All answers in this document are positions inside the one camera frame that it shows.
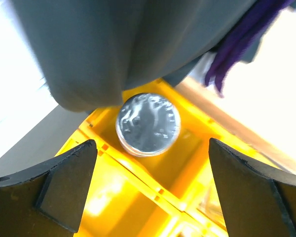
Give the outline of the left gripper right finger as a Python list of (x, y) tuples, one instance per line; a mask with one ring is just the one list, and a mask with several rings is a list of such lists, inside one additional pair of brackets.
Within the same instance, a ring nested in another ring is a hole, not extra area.
[(230, 237), (296, 237), (296, 175), (211, 138), (209, 159)]

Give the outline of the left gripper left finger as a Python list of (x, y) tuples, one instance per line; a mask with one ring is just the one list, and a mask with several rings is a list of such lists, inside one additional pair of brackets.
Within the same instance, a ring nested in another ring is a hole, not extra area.
[(78, 232), (97, 145), (92, 139), (0, 177), (0, 237), (72, 237)]

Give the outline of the white salt canister front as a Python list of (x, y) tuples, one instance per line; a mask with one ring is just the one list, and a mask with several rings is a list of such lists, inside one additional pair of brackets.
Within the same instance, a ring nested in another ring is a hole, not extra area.
[(123, 104), (115, 129), (122, 147), (136, 157), (153, 157), (171, 148), (181, 130), (178, 109), (156, 93), (136, 94)]

